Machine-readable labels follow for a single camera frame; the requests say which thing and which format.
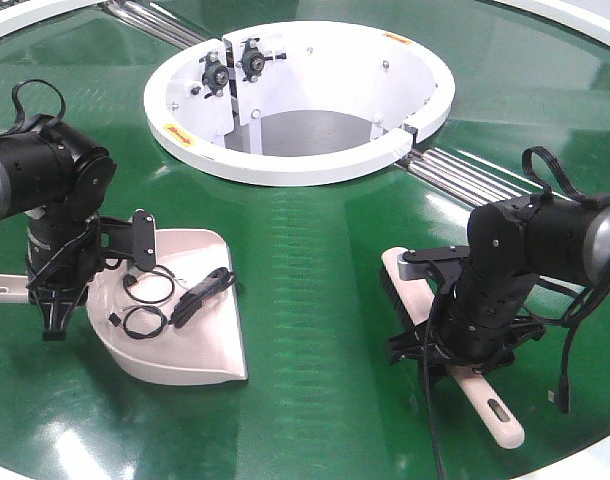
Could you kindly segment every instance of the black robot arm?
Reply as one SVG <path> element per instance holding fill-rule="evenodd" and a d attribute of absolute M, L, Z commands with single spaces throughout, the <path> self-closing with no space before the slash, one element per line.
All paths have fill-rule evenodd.
<path fill-rule="evenodd" d="M 28 83 L 57 93 L 58 115 L 26 119 L 18 94 Z M 73 310 L 86 301 L 88 282 L 117 265 L 108 259 L 154 268 L 154 220 L 143 210 L 130 221 L 98 214 L 116 164 L 107 149 L 62 121 L 65 101 L 54 86 L 21 82 L 12 101 L 14 125 L 0 133 L 0 220 L 27 212 L 29 300 L 43 314 L 43 339 L 61 340 Z"/>
<path fill-rule="evenodd" d="M 547 163 L 569 199 L 554 196 L 534 174 L 534 153 Z M 571 340 L 580 322 L 610 292 L 610 195 L 582 195 L 543 147 L 525 151 L 523 169 L 543 192 L 474 209 L 467 226 L 469 248 L 402 255 L 401 279 L 433 280 L 437 292 L 429 318 L 421 324 L 430 329 L 427 340 L 417 332 L 421 326 L 409 326 L 390 340 L 391 360 L 426 359 L 438 377 L 444 375 L 441 367 L 450 364 L 485 373 L 513 363 L 514 349 L 539 339 L 546 323 L 561 325 L 570 333 L 557 404 L 568 411 Z M 519 314 L 541 276 L 586 287 L 561 319 Z"/>

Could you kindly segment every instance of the green conveyor surface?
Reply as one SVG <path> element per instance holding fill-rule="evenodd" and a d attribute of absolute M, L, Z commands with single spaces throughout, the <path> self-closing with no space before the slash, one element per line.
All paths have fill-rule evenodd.
<path fill-rule="evenodd" d="M 610 191 L 610 49 L 556 24 L 473 0 L 163 3 L 210 37 L 295 19 L 409 37 L 456 80 L 448 121 L 425 146 L 518 172 L 524 148 L 547 145 L 579 189 Z M 434 478 L 416 366 L 388 365 L 384 345 L 400 325 L 378 271 L 391 246 L 465 243 L 464 207 L 394 166 L 341 184 L 264 188 L 177 161 L 151 136 L 142 106 L 147 79 L 177 51 L 95 7 L 12 34 L 0 40 L 0 129 L 13 120 L 14 83 L 51 81 L 67 99 L 65 120 L 119 164 L 101 213 L 144 208 L 159 228 L 224 237 L 249 380 L 147 384 L 114 363 L 84 309 L 67 341 L 44 343 L 35 307 L 0 305 L 0 465 L 37 480 Z M 28 87 L 24 101 L 53 110 L 42 92 Z M 23 215 L 1 223 L 0 272 L 24 271 L 25 228 Z M 542 292 L 533 300 L 551 315 L 564 303 Z M 494 443 L 454 382 L 438 384 L 447 478 L 511 478 L 610 433 L 610 298 L 575 343 L 569 415 L 547 401 L 564 334 L 551 328 L 488 376 L 526 430 L 517 450 Z"/>

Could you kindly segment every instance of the white brush handle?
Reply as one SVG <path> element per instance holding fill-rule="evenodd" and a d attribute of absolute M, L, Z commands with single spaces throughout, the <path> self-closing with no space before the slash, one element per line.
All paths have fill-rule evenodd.
<path fill-rule="evenodd" d="M 381 258 L 412 322 L 414 325 L 419 325 L 429 316 L 434 293 L 425 280 L 400 279 L 398 261 L 406 251 L 407 249 L 403 247 L 393 247 L 385 251 Z M 496 443 L 508 449 L 523 444 L 525 440 L 523 427 L 485 377 L 474 373 L 468 367 L 450 365 L 447 371 L 461 387 Z"/>

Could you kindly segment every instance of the white dustpan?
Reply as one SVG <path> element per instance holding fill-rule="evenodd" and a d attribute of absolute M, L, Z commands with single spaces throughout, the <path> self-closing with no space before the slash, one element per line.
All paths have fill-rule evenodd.
<path fill-rule="evenodd" d="M 231 270 L 227 244 L 210 230 L 157 230 L 156 252 L 158 263 L 188 288 L 218 267 Z M 136 304 L 124 292 L 125 272 L 122 265 L 98 273 L 90 283 L 87 301 L 94 331 L 123 370 L 164 385 L 206 385 L 247 378 L 234 287 L 207 301 L 183 328 L 168 325 L 157 337 L 135 340 L 108 320 L 112 313 L 123 318 L 124 309 Z M 131 291 L 139 298 L 161 298 L 169 291 L 169 282 L 146 275 Z M 177 286 L 174 295 L 158 305 L 168 318 L 184 292 Z M 150 320 L 153 328 L 160 324 L 154 316 L 138 322 L 142 325 Z"/>

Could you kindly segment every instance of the orange label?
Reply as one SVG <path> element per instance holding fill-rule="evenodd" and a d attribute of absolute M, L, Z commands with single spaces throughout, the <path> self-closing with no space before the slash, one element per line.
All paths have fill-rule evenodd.
<path fill-rule="evenodd" d="M 405 45 L 414 43 L 409 38 L 401 37 L 400 35 L 396 35 L 395 33 L 391 32 L 385 32 L 385 36 L 391 38 L 392 40 L 396 40 L 397 42 L 404 43 Z"/>
<path fill-rule="evenodd" d="M 168 123 L 167 125 L 165 125 L 165 130 L 167 130 L 174 137 L 176 137 L 176 139 L 181 142 L 184 147 L 191 147 L 192 145 L 194 145 L 194 139 L 192 138 L 192 136 L 178 125 Z"/>

